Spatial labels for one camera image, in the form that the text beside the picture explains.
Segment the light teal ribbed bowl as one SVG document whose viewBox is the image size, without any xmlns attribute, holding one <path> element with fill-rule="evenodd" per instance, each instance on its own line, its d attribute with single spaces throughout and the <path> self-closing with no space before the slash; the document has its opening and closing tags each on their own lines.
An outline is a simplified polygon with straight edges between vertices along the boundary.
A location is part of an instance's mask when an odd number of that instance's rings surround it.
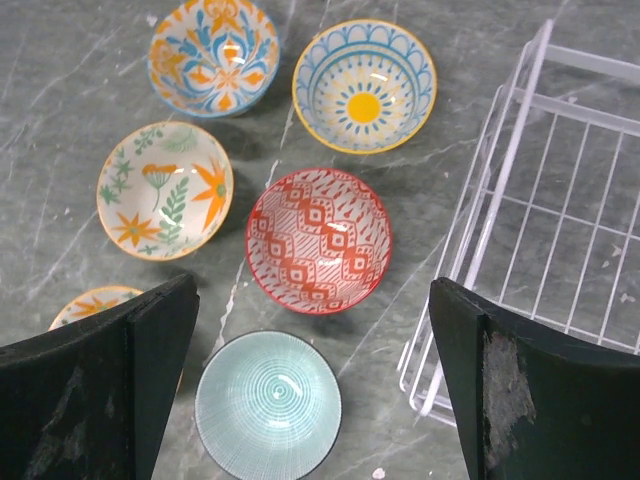
<svg viewBox="0 0 640 480">
<path fill-rule="evenodd" d="M 236 479 L 301 479 L 330 454 L 342 423 L 336 376 L 290 333 L 241 335 L 205 366 L 195 424 L 213 461 Z"/>
</svg>

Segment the yellow sun pattern bowl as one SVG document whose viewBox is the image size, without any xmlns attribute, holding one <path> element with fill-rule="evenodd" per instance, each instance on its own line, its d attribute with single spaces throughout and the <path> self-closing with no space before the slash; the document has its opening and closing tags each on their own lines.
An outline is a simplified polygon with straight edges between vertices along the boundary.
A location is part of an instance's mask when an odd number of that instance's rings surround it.
<svg viewBox="0 0 640 480">
<path fill-rule="evenodd" d="M 305 129 L 343 153 L 392 150 L 426 123 L 437 95 L 429 50 L 410 31 L 375 19 L 317 34 L 293 72 L 292 100 Z"/>
</svg>

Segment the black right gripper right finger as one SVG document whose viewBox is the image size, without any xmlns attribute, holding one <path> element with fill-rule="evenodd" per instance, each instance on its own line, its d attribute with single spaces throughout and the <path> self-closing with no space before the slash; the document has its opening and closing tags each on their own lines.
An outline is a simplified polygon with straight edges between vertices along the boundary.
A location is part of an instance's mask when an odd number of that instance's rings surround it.
<svg viewBox="0 0 640 480">
<path fill-rule="evenodd" d="M 636 479 L 639 358 L 441 277 L 429 314 L 472 479 Z"/>
</svg>

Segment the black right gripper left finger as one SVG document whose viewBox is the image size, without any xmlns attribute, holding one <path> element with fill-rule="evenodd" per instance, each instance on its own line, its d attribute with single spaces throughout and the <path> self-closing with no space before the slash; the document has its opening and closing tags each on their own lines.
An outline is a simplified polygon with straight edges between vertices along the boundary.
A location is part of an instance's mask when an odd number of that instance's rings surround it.
<svg viewBox="0 0 640 480">
<path fill-rule="evenodd" d="M 198 310 L 182 274 L 2 347 L 2 478 L 151 478 Z"/>
</svg>

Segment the red geometric pattern bowl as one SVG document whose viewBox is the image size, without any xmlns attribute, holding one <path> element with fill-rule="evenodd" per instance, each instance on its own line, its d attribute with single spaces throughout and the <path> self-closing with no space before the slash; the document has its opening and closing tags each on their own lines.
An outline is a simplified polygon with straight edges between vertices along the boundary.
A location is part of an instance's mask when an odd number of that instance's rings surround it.
<svg viewBox="0 0 640 480">
<path fill-rule="evenodd" d="M 260 288 L 298 313 L 349 309 L 382 281 L 392 256 L 390 216 L 358 177 L 335 168 L 292 172 L 248 219 L 247 263 Z"/>
</svg>

